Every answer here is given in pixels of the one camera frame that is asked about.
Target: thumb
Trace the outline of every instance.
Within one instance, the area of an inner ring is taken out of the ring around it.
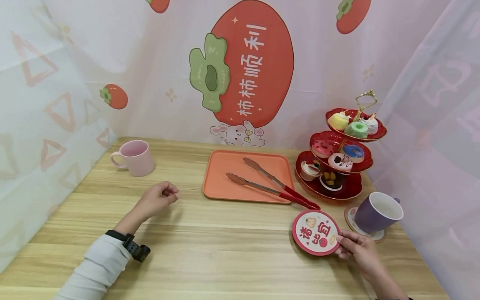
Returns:
[[[178,199],[180,199],[180,197],[178,193],[175,193],[170,196],[164,197],[164,199],[168,202],[168,204],[172,204],[176,202]]]
[[[348,251],[352,252],[353,254],[356,254],[359,250],[360,245],[353,242],[349,238],[345,238],[345,237],[342,237],[342,236],[337,236],[336,240],[340,243],[340,245],[343,246],[343,248],[347,249]]]

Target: red tong handle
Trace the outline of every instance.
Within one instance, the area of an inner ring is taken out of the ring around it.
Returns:
[[[293,195],[297,198],[299,198],[300,200],[303,200],[303,202],[305,202],[307,205],[309,206],[313,206],[314,208],[312,209],[318,209],[318,210],[321,210],[320,209],[320,206],[315,203],[315,202],[312,202],[310,200],[308,200],[307,198],[303,197],[302,195],[300,195],[300,193],[296,192],[293,188],[289,187],[289,186],[285,186],[284,190],[289,193],[290,195]]]
[[[303,199],[294,197],[294,196],[292,196],[290,194],[287,194],[287,193],[284,193],[284,192],[280,192],[279,196],[280,196],[280,198],[290,200],[290,201],[295,202],[296,204],[299,204],[299,205],[301,205],[303,207],[306,207],[308,209],[320,210],[320,207],[316,203],[313,203],[311,201],[305,202]]]

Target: bow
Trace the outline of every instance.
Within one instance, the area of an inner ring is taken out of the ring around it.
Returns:
[[[250,138],[250,136],[252,135],[253,132],[251,132],[250,130],[245,130],[245,134],[247,135],[246,138],[244,138],[243,140],[246,141],[247,143],[251,143],[252,140]]]

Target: yellow cake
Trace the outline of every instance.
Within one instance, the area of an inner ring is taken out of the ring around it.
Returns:
[[[327,122],[333,128],[343,131],[348,126],[348,121],[350,120],[350,118],[350,116],[345,115],[344,111],[341,111],[329,117]]]

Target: mug handle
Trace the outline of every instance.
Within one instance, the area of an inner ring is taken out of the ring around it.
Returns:
[[[126,165],[121,165],[121,164],[119,164],[118,162],[116,162],[115,159],[113,159],[113,157],[114,157],[115,155],[119,155],[119,156],[120,156],[121,154],[120,154],[120,152],[115,151],[114,153],[112,153],[112,154],[110,155],[110,161],[112,162],[112,164],[113,164],[114,166],[116,166],[117,168],[126,169],[126,168],[127,168]]]

